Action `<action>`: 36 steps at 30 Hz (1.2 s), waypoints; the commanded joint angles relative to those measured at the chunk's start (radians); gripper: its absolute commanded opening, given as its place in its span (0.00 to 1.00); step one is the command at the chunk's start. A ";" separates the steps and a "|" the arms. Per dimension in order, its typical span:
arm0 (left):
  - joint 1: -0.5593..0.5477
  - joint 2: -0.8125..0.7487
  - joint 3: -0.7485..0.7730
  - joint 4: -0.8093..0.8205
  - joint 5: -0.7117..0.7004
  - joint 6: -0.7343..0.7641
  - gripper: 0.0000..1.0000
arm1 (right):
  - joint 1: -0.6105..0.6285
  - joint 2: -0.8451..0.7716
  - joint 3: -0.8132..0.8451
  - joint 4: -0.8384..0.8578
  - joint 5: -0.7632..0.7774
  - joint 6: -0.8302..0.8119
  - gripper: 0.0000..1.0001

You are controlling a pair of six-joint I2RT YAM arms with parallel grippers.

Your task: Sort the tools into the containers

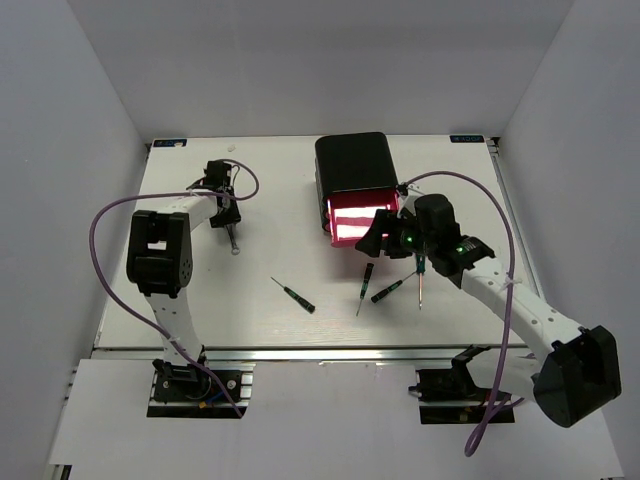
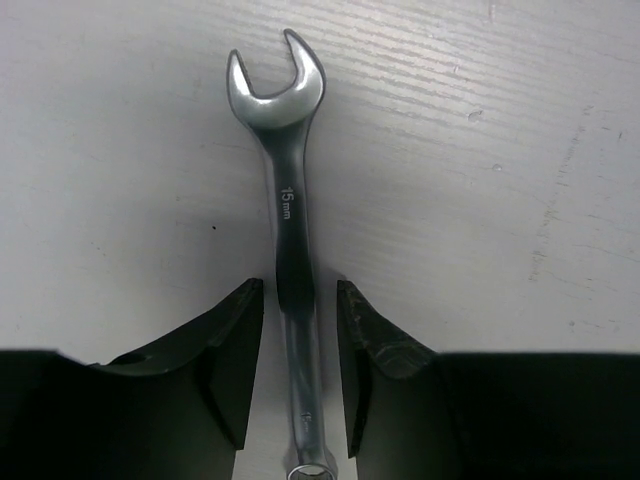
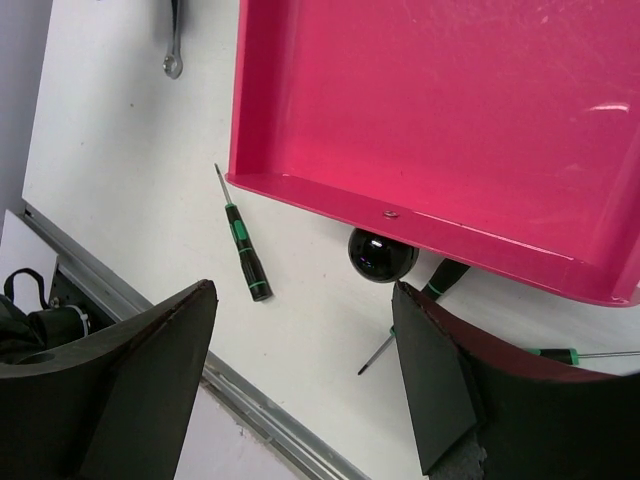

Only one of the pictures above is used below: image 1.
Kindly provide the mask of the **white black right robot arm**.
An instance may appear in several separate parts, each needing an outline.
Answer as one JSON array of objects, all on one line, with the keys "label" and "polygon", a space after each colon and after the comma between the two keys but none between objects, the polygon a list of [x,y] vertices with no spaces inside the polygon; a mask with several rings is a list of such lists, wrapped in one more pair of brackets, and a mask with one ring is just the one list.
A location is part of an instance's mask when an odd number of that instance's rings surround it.
[{"label": "white black right robot arm", "polygon": [[436,273],[491,310],[531,352],[529,357],[502,357],[497,348],[470,346],[452,359],[444,380],[414,386],[421,398],[475,398],[492,387],[501,367],[502,392],[536,403],[555,424],[568,428],[621,395],[613,334],[602,326],[583,327],[512,283],[489,246],[461,233],[444,195],[414,197],[399,213],[377,211],[356,248],[372,258],[425,257]]}]

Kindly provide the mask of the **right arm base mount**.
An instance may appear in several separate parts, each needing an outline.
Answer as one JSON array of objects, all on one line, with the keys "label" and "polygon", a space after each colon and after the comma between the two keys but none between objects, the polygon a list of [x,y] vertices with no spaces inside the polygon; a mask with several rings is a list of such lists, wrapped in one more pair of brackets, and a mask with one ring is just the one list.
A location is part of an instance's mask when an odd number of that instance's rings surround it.
[{"label": "right arm base mount", "polygon": [[422,425],[478,425],[490,407],[498,408],[490,423],[515,422],[509,395],[499,392],[496,401],[489,402],[493,374],[488,388],[478,387],[471,379],[468,363],[486,351],[492,352],[492,349],[472,345],[456,355],[447,368],[416,371],[416,383],[407,390],[419,402]]}]

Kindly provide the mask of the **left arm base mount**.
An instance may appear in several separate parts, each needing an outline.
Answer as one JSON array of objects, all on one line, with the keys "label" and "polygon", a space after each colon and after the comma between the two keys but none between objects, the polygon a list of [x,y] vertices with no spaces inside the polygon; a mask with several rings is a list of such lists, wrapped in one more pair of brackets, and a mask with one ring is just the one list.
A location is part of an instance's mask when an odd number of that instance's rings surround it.
[{"label": "left arm base mount", "polygon": [[[238,363],[209,365],[238,410],[248,408],[253,385],[253,367]],[[174,366],[162,359],[152,362],[154,376],[146,416],[162,419],[239,419],[223,389],[193,365]]]}]

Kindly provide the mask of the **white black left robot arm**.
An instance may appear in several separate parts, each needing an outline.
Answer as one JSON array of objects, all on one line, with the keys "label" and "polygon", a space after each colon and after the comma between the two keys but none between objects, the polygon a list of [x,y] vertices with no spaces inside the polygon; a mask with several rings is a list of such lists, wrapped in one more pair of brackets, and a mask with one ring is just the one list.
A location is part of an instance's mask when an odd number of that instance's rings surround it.
[{"label": "white black left robot arm", "polygon": [[126,273],[152,308],[162,330],[162,366],[177,367],[177,387],[188,398],[199,399],[211,387],[204,364],[204,347],[192,322],[186,289],[195,268],[192,232],[202,224],[222,229],[231,253],[240,248],[236,225],[241,221],[235,197],[240,166],[230,160],[207,163],[204,176],[159,210],[137,210],[131,221]]}]

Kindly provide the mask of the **silver combination wrench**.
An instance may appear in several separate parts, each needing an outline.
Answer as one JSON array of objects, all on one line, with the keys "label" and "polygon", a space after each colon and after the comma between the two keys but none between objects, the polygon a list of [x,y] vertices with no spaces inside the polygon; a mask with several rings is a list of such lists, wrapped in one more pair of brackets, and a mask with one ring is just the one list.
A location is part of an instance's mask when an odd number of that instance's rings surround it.
[{"label": "silver combination wrench", "polygon": [[241,249],[237,243],[237,238],[236,238],[236,225],[235,224],[228,224],[226,226],[226,231],[227,231],[227,235],[229,237],[229,241],[230,241],[230,245],[231,245],[231,253],[233,256],[237,256],[240,254]]}]

